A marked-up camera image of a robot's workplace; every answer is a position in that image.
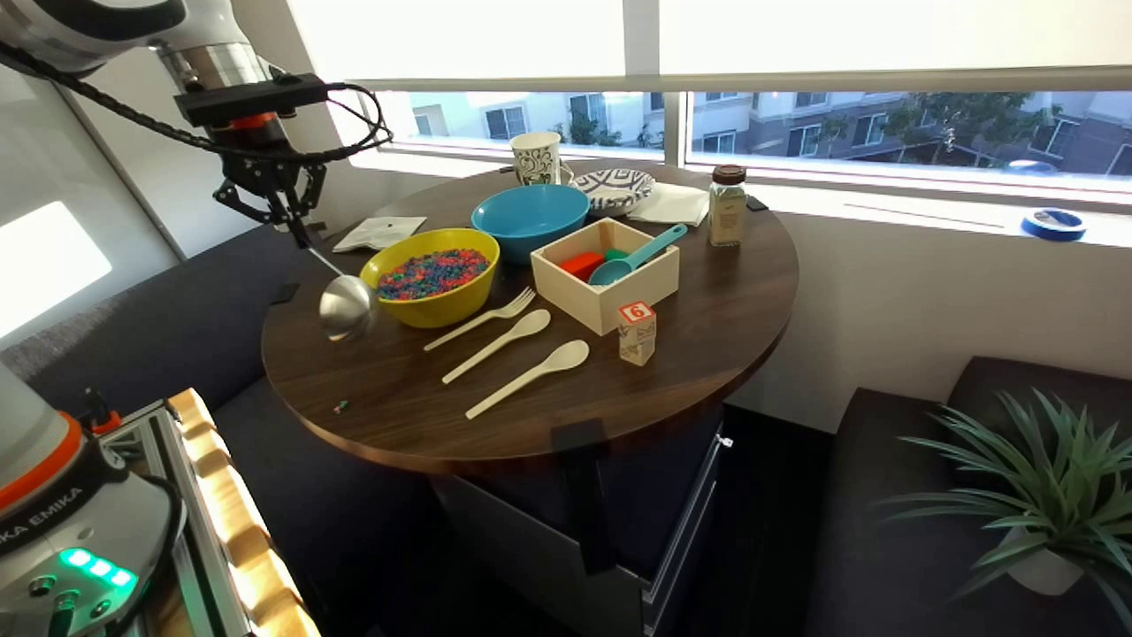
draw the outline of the wooden ladle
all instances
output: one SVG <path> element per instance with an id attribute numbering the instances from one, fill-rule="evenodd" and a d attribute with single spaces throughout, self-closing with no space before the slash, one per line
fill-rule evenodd
<path id="1" fill-rule="evenodd" d="M 590 357 L 590 344 L 565 340 L 550 357 L 541 357 L 541 364 L 529 367 L 525 376 L 517 376 L 512 383 L 499 386 L 491 396 L 485 396 L 482 404 L 464 410 L 464 419 L 475 422 L 485 410 L 491 410 L 497 404 L 503 404 L 508 396 L 512 396 L 517 388 L 539 383 L 541 376 L 571 371 L 571 367 L 585 364 L 589 357 Z"/>

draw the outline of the wooden utensil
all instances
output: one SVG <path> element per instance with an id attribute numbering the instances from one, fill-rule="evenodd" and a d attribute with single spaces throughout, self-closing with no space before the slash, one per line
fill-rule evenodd
<path id="1" fill-rule="evenodd" d="M 623 258 L 604 258 L 594 274 L 590 274 L 590 285 L 610 285 L 623 276 L 631 276 L 634 268 L 640 268 L 648 258 L 661 253 L 669 244 L 682 240 L 687 226 L 669 226 L 667 235 L 653 237 L 648 244 L 640 244 L 637 250 L 623 253 Z"/>
<path id="2" fill-rule="evenodd" d="M 534 307 L 529 311 L 517 325 L 510 325 L 508 331 L 499 331 L 491 344 L 485 344 L 478 354 L 472 354 L 464 364 L 458 364 L 455 371 L 445 371 L 445 386 L 455 386 L 455 380 L 462 380 L 464 371 L 472 371 L 475 364 L 482 364 L 485 357 L 491 357 L 497 349 L 503 349 L 512 340 L 529 340 L 534 331 L 541 331 L 545 325 L 554 325 L 554 311 Z"/>
<path id="3" fill-rule="evenodd" d="M 478 325 L 485 325 L 485 321 L 491 321 L 491 320 L 517 320 L 530 299 L 534 299 L 534 291 L 525 285 L 512 299 L 482 311 L 478 320 L 458 325 L 455 331 L 445 331 L 445 335 L 439 335 L 439 340 L 430 340 L 426 349 L 437 349 L 437 345 L 444 345 L 444 344 L 455 344 L 458 335 L 464 335 L 464 331 L 472 331 L 472 329 L 478 329 Z"/>
<path id="4" fill-rule="evenodd" d="M 589 357 L 590 357 L 590 344 L 565 340 L 550 357 L 541 357 L 541 364 L 529 367 L 525 376 L 517 376 L 512 383 L 499 386 L 491 396 L 485 396 L 482 404 L 464 410 L 464 419 L 475 422 L 485 410 L 491 410 L 497 404 L 503 404 L 508 396 L 512 396 L 517 388 L 539 383 L 541 376 L 571 371 L 571 367 L 585 364 Z"/>

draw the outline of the black floor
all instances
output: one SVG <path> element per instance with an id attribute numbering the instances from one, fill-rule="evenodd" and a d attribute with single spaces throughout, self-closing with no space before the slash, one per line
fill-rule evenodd
<path id="1" fill-rule="evenodd" d="M 730 414 L 730 434 L 735 448 L 674 637 L 804 632 L 833 434 L 759 414 Z M 312 575 L 291 563 L 326 637 L 571 637 L 462 548 L 437 498 L 420 501 L 403 508 L 410 520 L 389 539 L 326 539 L 389 544 L 365 565 L 352 563 L 352 573 Z"/>

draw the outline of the blue bowl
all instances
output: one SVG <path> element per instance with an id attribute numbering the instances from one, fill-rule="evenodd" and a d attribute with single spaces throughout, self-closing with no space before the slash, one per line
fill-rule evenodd
<path id="1" fill-rule="evenodd" d="M 590 197 L 571 183 L 529 183 L 485 197 L 472 226 L 491 235 L 503 263 L 529 264 L 530 250 L 575 235 L 590 213 Z"/>

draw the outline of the potted plant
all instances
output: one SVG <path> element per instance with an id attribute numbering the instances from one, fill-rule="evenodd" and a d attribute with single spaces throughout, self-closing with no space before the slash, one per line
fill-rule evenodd
<path id="1" fill-rule="evenodd" d="M 999 400 L 1008 429 L 945 407 L 938 422 L 947 434 L 904 439 L 936 448 L 964 479 L 945 492 L 887 498 L 900 505 L 896 520 L 975 515 L 984 529 L 1001 535 L 975 563 L 958 593 L 1005 573 L 1045 593 L 1062 593 L 1090 575 L 1132 632 L 1121 593 L 1132 584 L 1132 439 L 1117 434 L 1114 423 L 1097 429 L 1085 407 L 1071 410 L 1042 388 L 1034 388 L 1034 404 L 1008 394 Z"/>

